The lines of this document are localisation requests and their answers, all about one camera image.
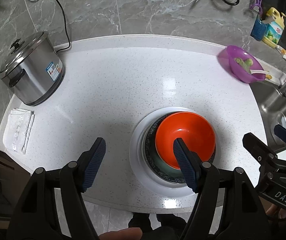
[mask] lid knob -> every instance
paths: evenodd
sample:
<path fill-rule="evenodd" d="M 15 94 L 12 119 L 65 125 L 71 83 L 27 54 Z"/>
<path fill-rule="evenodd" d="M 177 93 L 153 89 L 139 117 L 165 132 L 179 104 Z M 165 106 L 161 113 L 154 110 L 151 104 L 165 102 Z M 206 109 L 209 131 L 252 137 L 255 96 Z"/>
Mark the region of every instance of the lid knob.
<path fill-rule="evenodd" d="M 11 47 L 14 47 L 14 50 L 11 52 L 11 54 L 13 54 L 14 52 L 16 52 L 22 45 L 24 42 L 22 42 L 21 44 L 19 44 L 18 42 L 20 41 L 21 39 L 17 39 L 16 41 L 14 41 L 12 44 L 11 44 Z"/>

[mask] black cable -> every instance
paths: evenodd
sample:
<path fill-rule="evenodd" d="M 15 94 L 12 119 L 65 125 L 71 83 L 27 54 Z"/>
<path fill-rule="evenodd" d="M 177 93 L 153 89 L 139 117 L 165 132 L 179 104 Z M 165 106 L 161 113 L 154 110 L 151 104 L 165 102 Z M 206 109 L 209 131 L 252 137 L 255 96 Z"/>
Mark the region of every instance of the black cable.
<path fill-rule="evenodd" d="M 66 37 L 67 37 L 67 40 L 68 40 L 68 47 L 63 48 L 63 49 L 59 49 L 59 50 L 57 51 L 57 52 L 59 52 L 60 50 L 68 49 L 68 48 L 70 47 L 70 37 L 69 37 L 68 34 L 67 34 L 66 18 L 65 18 L 65 13 L 64 13 L 63 7 L 62 7 L 62 5 L 60 4 L 60 2 L 59 2 L 58 0 L 56 0 L 56 2 L 58 3 L 58 5 L 61 7 L 61 10 L 62 10 L 62 14 L 63 14 L 63 18 L 64 18 L 65 33 L 66 33 Z"/>

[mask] human hand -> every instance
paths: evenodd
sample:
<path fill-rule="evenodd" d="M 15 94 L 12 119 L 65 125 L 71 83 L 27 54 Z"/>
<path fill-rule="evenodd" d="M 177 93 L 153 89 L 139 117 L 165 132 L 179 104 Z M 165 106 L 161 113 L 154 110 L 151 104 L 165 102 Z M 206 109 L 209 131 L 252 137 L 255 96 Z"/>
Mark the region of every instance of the human hand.
<path fill-rule="evenodd" d="M 140 228 L 126 228 L 119 231 L 110 231 L 99 236 L 100 240 L 140 240 L 142 237 Z"/>
<path fill-rule="evenodd" d="M 275 204 L 272 204 L 270 206 L 270 208 L 266 211 L 266 214 L 269 215 L 269 216 L 274 216 L 276 215 L 276 213 L 278 213 L 277 215 L 277 218 L 279 219 L 284 219 L 286 218 L 286 210 L 285 209 L 279 209 L 278 206 L 276 206 Z"/>

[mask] floor tile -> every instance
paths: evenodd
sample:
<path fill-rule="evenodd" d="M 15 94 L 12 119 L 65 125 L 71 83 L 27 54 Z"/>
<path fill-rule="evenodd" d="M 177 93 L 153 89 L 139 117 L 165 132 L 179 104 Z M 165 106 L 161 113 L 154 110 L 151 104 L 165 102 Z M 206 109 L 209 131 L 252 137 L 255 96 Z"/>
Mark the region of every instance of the floor tile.
<path fill-rule="evenodd" d="M 68 229 L 67 221 L 65 218 L 62 195 L 60 190 L 57 190 L 56 193 L 56 210 L 62 234 L 70 236 L 70 230 Z"/>
<path fill-rule="evenodd" d="M 110 218 L 108 221 L 108 231 L 118 231 L 128 228 L 128 223 L 132 216 L 132 212 L 111 208 Z"/>
<path fill-rule="evenodd" d="M 156 214 L 150 214 L 150 222 L 153 229 L 159 228 L 161 226 L 161 223 L 156 218 Z"/>
<path fill-rule="evenodd" d="M 86 210 L 98 235 L 107 232 L 110 208 L 84 201 Z"/>
<path fill-rule="evenodd" d="M 210 234 L 214 234 L 216 230 L 219 228 L 220 220 L 221 220 L 221 214 L 222 214 L 222 208 L 223 206 L 216 207 L 216 210 L 214 212 L 214 217 L 210 229 Z"/>
<path fill-rule="evenodd" d="M 187 222 L 190 215 L 191 215 L 191 212 L 187 212 L 187 213 L 178 213 L 177 216 L 184 218 L 184 220 Z"/>
<path fill-rule="evenodd" d="M 60 223 L 61 231 L 64 235 L 70 236 L 70 230 L 68 229 L 65 212 L 63 208 L 62 195 L 59 189 L 55 189 L 55 200 L 57 216 Z M 90 216 L 92 224 L 98 235 L 107 232 L 108 218 L 110 214 L 110 208 L 96 205 L 87 201 L 84 201 L 86 210 Z"/>
<path fill-rule="evenodd" d="M 222 208 L 223 208 L 223 206 L 216 207 L 216 210 L 215 210 L 214 216 L 213 216 L 212 225 L 210 228 L 210 234 L 214 234 L 219 228 L 219 224 L 220 224 L 220 220 L 221 220 L 221 214 L 222 214 Z M 184 220 L 186 222 L 188 221 L 190 215 L 191 215 L 191 212 L 178 214 L 178 216 L 184 218 Z"/>

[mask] stainless steel rice cooker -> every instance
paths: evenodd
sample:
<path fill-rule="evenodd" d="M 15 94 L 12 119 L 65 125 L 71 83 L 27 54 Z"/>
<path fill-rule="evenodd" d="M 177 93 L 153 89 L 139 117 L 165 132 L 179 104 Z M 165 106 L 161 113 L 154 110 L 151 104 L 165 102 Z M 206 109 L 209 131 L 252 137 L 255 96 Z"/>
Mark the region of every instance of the stainless steel rice cooker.
<path fill-rule="evenodd" d="M 1 66 L 0 79 L 28 106 L 46 100 L 59 86 L 64 75 L 48 32 L 37 32 L 24 41 L 16 40 L 14 50 Z"/>

